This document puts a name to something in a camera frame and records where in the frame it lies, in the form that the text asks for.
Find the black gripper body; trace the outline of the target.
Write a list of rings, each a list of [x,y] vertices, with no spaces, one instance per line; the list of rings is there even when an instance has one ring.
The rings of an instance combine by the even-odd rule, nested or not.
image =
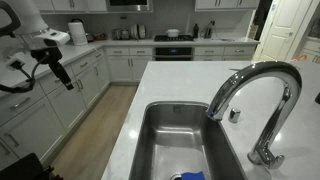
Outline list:
[[[59,72],[62,69],[62,66],[59,63],[59,60],[62,58],[62,54],[58,47],[32,50],[31,56],[40,64],[48,65],[53,72]]]

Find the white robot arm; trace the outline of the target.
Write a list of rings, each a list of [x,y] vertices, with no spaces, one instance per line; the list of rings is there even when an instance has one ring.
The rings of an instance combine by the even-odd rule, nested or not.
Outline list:
[[[69,34],[50,28],[43,20],[34,0],[0,0],[0,9],[10,18],[10,23],[0,28],[0,36],[10,36],[22,43],[22,47],[16,52],[7,55],[6,66],[9,70],[22,72],[28,82],[28,85],[22,87],[0,85],[0,90],[9,93],[31,91],[36,82],[35,71],[40,64],[48,65],[65,87],[72,90],[71,79],[59,63],[63,57],[59,46],[70,40]],[[23,69],[24,62],[18,57],[23,51],[29,51],[31,57],[37,61],[31,74]]]

